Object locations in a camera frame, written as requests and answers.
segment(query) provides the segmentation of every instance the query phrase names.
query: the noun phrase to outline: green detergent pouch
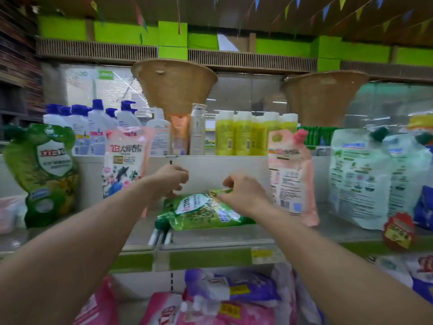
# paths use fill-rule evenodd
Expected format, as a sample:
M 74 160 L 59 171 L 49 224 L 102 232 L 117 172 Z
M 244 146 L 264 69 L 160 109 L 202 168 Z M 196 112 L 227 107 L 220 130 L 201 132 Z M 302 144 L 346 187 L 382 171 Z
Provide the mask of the green detergent pouch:
M 388 217 L 397 212 L 414 217 L 418 202 L 432 161 L 432 153 L 424 147 L 431 140 L 430 134 L 413 136 L 409 133 L 388 136 L 383 143 L 392 157 L 391 192 Z
M 364 229 L 383 230 L 388 217 L 392 158 L 386 128 L 336 130 L 331 142 L 332 213 Z
M 253 220 L 239 215 L 217 198 L 218 194 L 231 191 L 231 189 L 211 190 L 166 199 L 162 212 L 155 222 L 155 228 L 166 230 L 170 224 L 174 230 L 193 230 L 255 224 Z
M 44 227 L 75 210 L 78 166 L 72 157 L 75 135 L 71 128 L 31 124 L 27 129 L 7 126 L 12 138 L 4 160 L 28 195 L 25 226 Z

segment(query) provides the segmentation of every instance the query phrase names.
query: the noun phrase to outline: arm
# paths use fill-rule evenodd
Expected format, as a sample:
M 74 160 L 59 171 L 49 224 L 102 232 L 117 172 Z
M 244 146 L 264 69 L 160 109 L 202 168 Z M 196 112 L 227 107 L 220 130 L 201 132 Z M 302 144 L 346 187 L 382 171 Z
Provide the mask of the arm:
M 254 219 L 274 237 L 333 324 L 406 325 L 433 319 L 433 306 L 427 301 L 273 206 L 256 180 L 235 174 L 223 184 L 233 191 L 219 199 Z
M 72 324 L 144 208 L 187 181 L 166 165 L 19 248 L 0 264 L 0 323 Z

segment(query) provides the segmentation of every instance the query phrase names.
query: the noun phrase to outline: ventilation grille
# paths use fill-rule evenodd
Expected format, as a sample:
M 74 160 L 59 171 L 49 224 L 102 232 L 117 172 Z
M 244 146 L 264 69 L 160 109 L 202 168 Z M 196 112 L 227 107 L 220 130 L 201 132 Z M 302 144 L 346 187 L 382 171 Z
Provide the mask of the ventilation grille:
M 433 67 L 342 60 L 340 69 L 360 70 L 380 80 L 433 82 Z
M 45 58 L 132 64 L 143 59 L 157 58 L 158 48 L 39 37 L 36 41 L 36 54 Z
M 317 71 L 317 59 L 315 58 L 275 56 L 271 54 L 189 49 L 188 60 L 216 68 L 241 68 L 280 73 L 310 73 Z

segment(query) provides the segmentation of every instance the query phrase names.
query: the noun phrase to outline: yellow pennant flag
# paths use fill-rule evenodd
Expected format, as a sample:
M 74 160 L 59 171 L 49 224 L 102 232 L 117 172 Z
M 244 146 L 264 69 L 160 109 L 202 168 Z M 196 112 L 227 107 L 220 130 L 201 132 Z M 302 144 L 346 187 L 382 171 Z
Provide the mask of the yellow pennant flag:
M 426 31 L 426 29 L 427 29 L 427 27 L 429 27 L 431 21 L 432 21 L 432 19 L 428 19 L 428 20 L 423 21 L 421 23 L 421 32 L 419 32 L 420 34 L 423 34 Z
M 287 5 L 286 9 L 284 9 L 284 19 L 287 19 L 287 14 L 289 13 L 289 5 L 290 3 Z
M 340 0 L 340 10 L 343 9 L 343 7 L 344 7 L 344 2 L 346 2 L 346 0 Z
M 363 9 L 364 9 L 364 7 L 361 7 L 358 10 L 356 10 L 356 21 L 359 21 Z
M 92 2 L 90 2 L 90 5 L 92 6 L 92 8 L 98 12 L 98 6 L 96 5 L 96 2 L 92 0 Z
M 382 24 L 382 28 L 383 28 L 383 32 L 385 33 L 386 32 L 386 30 L 388 29 L 388 26 L 389 26 L 389 23 L 391 22 L 391 20 L 388 20 L 388 21 L 386 21 L 386 22 L 384 22 L 383 24 Z

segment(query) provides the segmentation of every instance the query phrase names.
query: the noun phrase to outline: forearm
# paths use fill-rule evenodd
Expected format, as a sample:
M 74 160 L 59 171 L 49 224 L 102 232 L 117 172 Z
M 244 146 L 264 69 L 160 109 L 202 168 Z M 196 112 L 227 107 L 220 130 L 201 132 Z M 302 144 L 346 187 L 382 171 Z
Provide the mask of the forearm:
M 2 324 L 72 323 L 151 201 L 144 178 L 37 236 L 0 266 Z
M 410 324 L 427 322 L 433 307 L 410 288 L 319 235 L 276 207 L 260 224 L 275 238 L 319 308 L 335 324 Z

